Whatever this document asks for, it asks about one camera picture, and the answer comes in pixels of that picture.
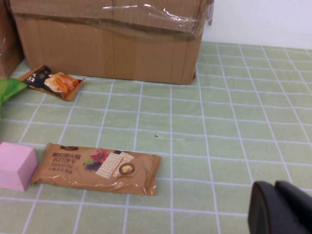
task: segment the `pink block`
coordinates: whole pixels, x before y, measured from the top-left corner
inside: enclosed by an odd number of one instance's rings
[[[37,165],[33,148],[0,143],[0,188],[25,191]]]

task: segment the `green checkered mat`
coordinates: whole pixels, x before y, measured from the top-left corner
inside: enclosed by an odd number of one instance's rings
[[[14,94],[27,87],[27,84],[17,79],[0,79],[0,110],[2,105]]]
[[[28,71],[23,62],[13,74]],[[312,50],[203,42],[192,85],[86,78],[73,102],[26,89],[0,141],[162,156],[154,197],[0,189],[5,234],[248,234],[252,183],[312,195]]]

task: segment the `brown snack wrapper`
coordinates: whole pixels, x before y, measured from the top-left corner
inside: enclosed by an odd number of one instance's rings
[[[153,196],[160,162],[156,155],[49,143],[31,183]]]
[[[54,95],[65,101],[72,101],[85,81],[85,79],[76,79],[61,72],[54,74],[47,66],[40,66],[26,73],[19,80],[28,84],[32,89]]]

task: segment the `plastic wrap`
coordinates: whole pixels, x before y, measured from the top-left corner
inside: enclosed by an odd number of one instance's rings
[[[13,14],[19,17],[105,29],[113,23],[123,26],[121,33],[129,33],[125,28],[130,28],[186,36],[202,33],[211,3],[212,0],[10,0]]]

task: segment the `white grout line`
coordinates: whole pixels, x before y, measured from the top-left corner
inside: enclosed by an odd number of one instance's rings
[[[244,55],[243,55],[242,48],[239,47],[239,49],[240,49],[240,52],[242,53],[244,63],[246,64],[246,61],[245,61],[245,58],[244,58]],[[271,135],[272,135],[273,140],[274,140],[274,142],[275,142],[275,145],[276,145],[276,147],[277,147],[279,156],[280,156],[280,158],[281,158],[281,160],[282,160],[282,162],[283,162],[283,165],[284,165],[285,171],[286,171],[286,173],[287,173],[288,179],[289,179],[289,181],[290,181],[291,183],[293,183],[293,179],[292,179],[292,177],[291,177],[291,174],[289,173],[288,167],[286,166],[286,163],[285,163],[285,160],[284,160],[284,158],[283,158],[283,154],[282,154],[282,152],[281,152],[281,149],[280,149],[280,147],[279,147],[279,145],[278,145],[278,143],[277,143],[277,141],[276,141],[276,137],[275,137],[274,131],[273,131],[273,129],[272,129],[272,126],[271,126],[271,123],[270,123],[270,121],[269,121],[269,118],[268,118],[268,115],[267,115],[267,113],[266,113],[266,110],[265,110],[265,108],[263,107],[262,100],[261,100],[260,95],[259,95],[259,93],[258,93],[258,91],[257,91],[257,89],[256,89],[256,86],[255,86],[255,84],[254,84],[254,80],[253,80],[253,78],[252,78],[252,75],[250,74],[249,68],[247,68],[247,71],[248,71],[248,74],[249,74],[249,76],[250,76],[250,78],[251,78],[251,81],[252,81],[252,83],[253,83],[253,88],[256,90],[256,95],[257,95],[258,100],[259,100],[259,102],[260,102],[260,105],[261,105],[261,107],[262,107],[262,111],[263,111],[263,113],[264,113],[264,117],[265,117],[265,119],[266,119],[266,123],[267,123],[267,125],[269,126]]]
[[[113,91],[114,82],[115,82],[115,80],[113,80],[113,82],[111,83],[111,89],[110,89],[110,93],[108,95],[108,100],[107,100],[107,103],[106,103],[105,113],[104,113],[104,116],[103,116],[103,119],[102,119],[101,126],[99,128],[98,136],[97,136],[97,142],[96,142],[96,145],[95,145],[96,148],[98,148],[98,145],[99,145],[99,142],[100,142],[100,139],[101,139],[102,129],[103,129],[103,126],[104,126],[104,122],[105,122],[105,118],[106,118],[106,114],[107,114],[107,109],[108,109],[109,102],[110,102],[110,99],[111,99],[111,93]],[[83,190],[83,194],[82,194],[81,201],[80,201],[80,204],[79,204],[77,218],[76,218],[74,229],[73,229],[73,234],[76,234],[77,229],[78,229],[80,215],[81,215],[81,211],[82,211],[82,206],[83,206],[86,194],[87,194],[87,191]]]
[[[293,110],[293,112],[294,112],[294,114],[295,114],[297,120],[299,121],[299,124],[300,124],[300,126],[301,126],[301,129],[302,129],[302,131],[303,131],[303,133],[304,133],[306,139],[308,140],[308,143],[310,144],[310,146],[311,146],[311,148],[312,148],[310,138],[309,138],[309,136],[308,136],[308,134],[307,134],[305,128],[303,127],[303,124],[302,124],[302,122],[301,122],[300,117],[299,117],[298,114],[297,114],[296,109],[293,107],[293,104],[292,104],[292,102],[290,101],[288,95],[286,94],[286,92],[285,92],[285,90],[284,90],[284,87],[283,87],[282,84],[279,82],[278,77],[277,77],[275,71],[273,71],[273,73],[274,73],[274,75],[275,75],[275,77],[276,77],[276,79],[277,79],[277,82],[279,83],[281,89],[283,90],[283,92],[284,92],[284,94],[285,94],[285,96],[286,96],[286,99],[287,99],[288,103],[289,103],[290,106],[292,107],[292,110]]]
[[[136,151],[136,146],[137,146],[137,130],[138,130],[139,119],[140,119],[140,110],[141,110],[141,103],[142,103],[142,93],[143,93],[143,82],[141,81],[140,98],[139,98],[139,102],[138,102],[137,117],[136,117],[135,137],[134,137],[134,142],[133,142],[133,151],[134,152]],[[130,194],[127,194],[126,208],[125,208],[125,214],[124,214],[124,218],[123,218],[122,234],[126,234],[126,231],[127,231],[129,202],[130,202]]]
[[[199,53],[199,55],[203,55],[203,56],[209,56],[209,57],[217,57],[218,55],[210,55],[210,54],[204,54],[202,52]],[[238,55],[220,55],[220,57],[228,57],[228,58],[242,58],[242,56],[238,56]],[[257,60],[267,60],[266,58],[258,58],[258,57],[249,57],[249,56],[244,56],[246,59],[257,59]],[[269,58],[270,60],[276,60],[276,61],[288,61],[288,59],[282,59],[282,58]],[[294,62],[312,62],[309,60],[293,60]]]
[[[23,132],[23,134],[22,134],[22,136],[21,136],[20,139],[19,139],[19,143],[21,143],[22,140],[23,140],[23,138],[25,137],[25,135],[26,135],[26,133],[27,133],[27,131],[28,131],[28,129],[29,129],[29,126],[30,126],[30,124],[32,123],[33,119],[35,118],[35,116],[36,116],[36,114],[37,114],[37,111],[38,111],[38,109],[40,108],[40,105],[43,103],[45,97],[46,97],[46,94],[43,95],[43,97],[42,97],[42,99],[41,99],[41,102],[39,103],[39,105],[38,105],[37,108],[35,109],[33,115],[31,116],[31,118],[30,118],[30,120],[29,120],[29,123],[27,124],[27,126],[26,126],[26,128],[25,128],[25,130],[24,130],[24,132]],[[43,185],[41,184],[40,187],[39,187],[38,193],[37,193],[37,195],[36,195],[35,201],[34,201],[32,207],[31,207],[31,209],[30,209],[30,212],[29,212],[29,214],[28,214],[28,217],[27,217],[27,220],[26,220],[26,222],[25,222],[25,225],[24,225],[24,227],[23,227],[22,234],[25,234],[25,233],[26,233],[26,230],[27,230],[27,228],[28,228],[28,225],[29,225],[31,216],[33,215],[33,212],[34,212],[34,210],[35,210],[35,206],[36,206],[37,200],[39,199],[39,196],[40,196],[40,194],[41,194],[42,188],[43,188]]]
[[[172,85],[170,85],[170,233],[175,233],[174,223],[174,183],[173,183],[173,115],[172,115]]]
[[[202,103],[202,95],[201,95],[201,87],[200,87],[200,78],[198,77],[198,89],[199,89],[199,100],[200,100],[200,108],[201,108],[201,115],[202,115],[202,121],[203,121],[203,128],[204,128],[204,135],[205,135],[205,142],[206,142],[206,151],[207,151],[207,161],[208,161],[208,167],[209,167],[209,176],[211,181],[211,188],[213,191],[213,198],[214,198],[214,211],[218,212],[218,205],[216,201],[216,193],[215,193],[215,185],[214,185],[214,176],[210,161],[210,153],[209,153],[209,143],[208,143],[208,137],[207,137],[207,130],[206,130],[206,122],[205,122],[205,114],[204,114],[204,107]],[[216,226],[218,230],[218,234],[221,234],[221,227],[220,227],[220,220],[218,214],[215,214],[216,219]]]
[[[218,52],[218,55],[220,55],[218,46],[216,47],[216,50]],[[223,70],[222,61],[221,61],[220,57],[219,57],[219,61],[220,61],[220,64],[221,64],[221,70],[222,70],[225,86],[227,88],[228,95],[229,95],[230,105],[231,105],[231,109],[232,109],[232,113],[233,113],[233,117],[234,117],[234,121],[235,121],[235,126],[236,126],[236,129],[237,129],[237,132],[238,132],[239,142],[240,142],[240,145],[241,145],[242,150],[243,150],[243,155],[244,155],[244,158],[245,158],[245,163],[246,163],[246,166],[247,166],[247,170],[248,170],[248,174],[249,174],[249,177],[250,177],[250,181],[251,181],[251,183],[253,183],[254,182],[254,178],[253,178],[253,175],[252,175],[252,172],[250,170],[250,166],[249,166],[249,163],[248,163],[248,160],[247,160],[246,150],[245,150],[245,146],[244,146],[244,143],[243,143],[243,140],[242,140],[241,132],[240,132],[240,129],[239,129],[239,126],[238,126],[238,121],[236,119],[235,109],[234,109],[234,106],[232,105],[231,92],[229,91],[229,87],[228,87],[228,84],[226,82],[225,73],[224,73],[224,70]]]

